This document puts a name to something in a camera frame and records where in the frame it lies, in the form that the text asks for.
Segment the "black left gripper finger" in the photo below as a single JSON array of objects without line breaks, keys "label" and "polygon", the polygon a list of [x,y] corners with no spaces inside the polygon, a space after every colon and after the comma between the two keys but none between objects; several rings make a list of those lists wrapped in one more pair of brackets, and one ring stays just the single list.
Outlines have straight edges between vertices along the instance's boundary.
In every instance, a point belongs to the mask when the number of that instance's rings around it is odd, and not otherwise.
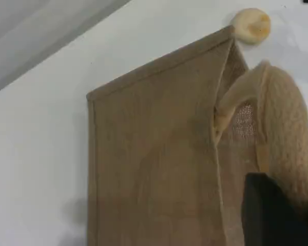
[{"label": "black left gripper finger", "polygon": [[242,228],[245,245],[308,245],[308,221],[264,173],[245,176]]}]

